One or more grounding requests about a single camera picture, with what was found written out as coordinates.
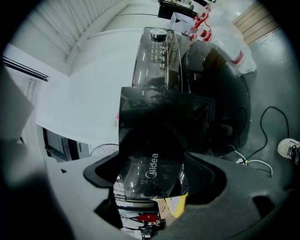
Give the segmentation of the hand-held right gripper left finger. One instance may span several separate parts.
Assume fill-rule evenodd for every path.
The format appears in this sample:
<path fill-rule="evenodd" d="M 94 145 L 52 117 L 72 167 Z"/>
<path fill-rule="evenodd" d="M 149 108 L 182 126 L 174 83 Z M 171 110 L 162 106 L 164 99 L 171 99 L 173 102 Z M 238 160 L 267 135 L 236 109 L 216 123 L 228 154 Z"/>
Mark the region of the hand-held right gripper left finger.
<path fill-rule="evenodd" d="M 109 190 L 97 188 L 83 176 L 84 169 L 106 154 L 64 163 L 45 157 L 48 179 L 77 240 L 130 240 L 132 237 L 99 217 L 94 209 L 108 198 Z"/>

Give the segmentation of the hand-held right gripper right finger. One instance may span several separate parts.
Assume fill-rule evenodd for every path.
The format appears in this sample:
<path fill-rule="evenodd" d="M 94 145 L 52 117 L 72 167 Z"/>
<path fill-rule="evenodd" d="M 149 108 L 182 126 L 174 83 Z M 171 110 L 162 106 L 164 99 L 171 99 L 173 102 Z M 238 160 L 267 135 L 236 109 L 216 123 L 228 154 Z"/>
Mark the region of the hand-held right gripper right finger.
<path fill-rule="evenodd" d="M 293 191 L 252 167 L 187 152 L 183 214 L 158 240 L 249 240 L 270 229 Z"/>

